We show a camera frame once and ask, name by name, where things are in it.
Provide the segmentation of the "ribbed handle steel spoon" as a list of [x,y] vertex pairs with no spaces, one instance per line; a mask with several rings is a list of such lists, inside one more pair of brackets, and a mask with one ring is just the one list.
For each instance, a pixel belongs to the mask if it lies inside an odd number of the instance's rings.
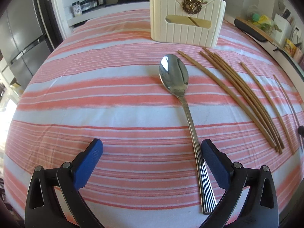
[[194,122],[185,98],[185,92],[189,84],[189,74],[187,68],[177,56],[168,54],[165,55],[160,61],[159,76],[164,87],[180,101],[185,112],[198,173],[201,209],[203,214],[210,214],[215,209],[217,202],[209,179],[207,167],[203,159]]

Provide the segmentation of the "smooth handle steel spoon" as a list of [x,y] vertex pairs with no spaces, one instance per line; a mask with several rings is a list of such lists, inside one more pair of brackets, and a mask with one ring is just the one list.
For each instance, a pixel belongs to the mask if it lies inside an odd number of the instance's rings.
[[191,17],[188,17],[188,19],[197,27],[199,27],[199,25],[191,18]]

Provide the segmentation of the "white knife block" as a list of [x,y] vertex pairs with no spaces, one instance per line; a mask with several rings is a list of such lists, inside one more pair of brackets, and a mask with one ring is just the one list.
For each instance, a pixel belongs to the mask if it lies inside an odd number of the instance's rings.
[[289,39],[292,31],[292,26],[282,16],[275,14],[274,25],[277,26],[280,31],[273,29],[271,37],[281,46],[284,46],[286,39]]

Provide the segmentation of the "wooden cutting board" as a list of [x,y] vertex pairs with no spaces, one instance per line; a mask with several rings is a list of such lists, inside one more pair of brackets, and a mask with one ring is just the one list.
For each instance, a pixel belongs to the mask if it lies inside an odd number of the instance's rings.
[[274,46],[278,48],[282,48],[282,46],[277,43],[271,36],[269,36],[266,32],[258,28],[257,26],[253,25],[252,23],[245,21],[237,17],[234,19],[234,25],[244,33],[248,34],[249,36],[253,37],[259,42],[270,42]]

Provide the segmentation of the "bag of sponges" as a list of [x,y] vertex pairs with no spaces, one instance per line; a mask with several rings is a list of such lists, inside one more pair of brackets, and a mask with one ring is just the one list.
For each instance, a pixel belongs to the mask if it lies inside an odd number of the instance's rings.
[[256,5],[248,7],[246,19],[268,35],[271,35],[273,32],[282,32],[278,25],[275,24],[270,17],[265,15]]

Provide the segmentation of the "pink striped tablecloth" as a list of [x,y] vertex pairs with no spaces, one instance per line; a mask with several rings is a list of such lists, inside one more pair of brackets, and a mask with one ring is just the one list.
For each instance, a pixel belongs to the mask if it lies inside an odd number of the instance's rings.
[[[93,19],[57,47],[24,91],[4,154],[8,201],[24,216],[36,166],[57,168],[98,138],[104,152],[80,193],[106,227],[198,227],[196,164],[180,102],[163,86],[159,63],[182,51],[216,73],[201,48],[158,43],[150,12],[125,11]],[[222,148],[248,168],[267,165],[283,210],[303,179],[297,124],[276,75],[303,123],[303,100],[279,65],[250,37],[223,22],[214,53],[255,92],[284,143],[282,154],[263,145]]]

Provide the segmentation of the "grey double door refrigerator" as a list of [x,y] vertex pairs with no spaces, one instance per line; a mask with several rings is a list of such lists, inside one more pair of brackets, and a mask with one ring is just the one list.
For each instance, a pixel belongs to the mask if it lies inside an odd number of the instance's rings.
[[51,0],[10,0],[1,10],[1,53],[22,88],[61,42]]

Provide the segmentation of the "cream utensil holder box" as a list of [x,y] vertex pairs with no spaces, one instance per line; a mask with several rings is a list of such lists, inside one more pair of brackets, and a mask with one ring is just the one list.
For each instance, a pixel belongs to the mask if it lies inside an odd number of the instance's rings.
[[225,1],[149,0],[149,4],[150,34],[154,41],[216,47],[226,9]]

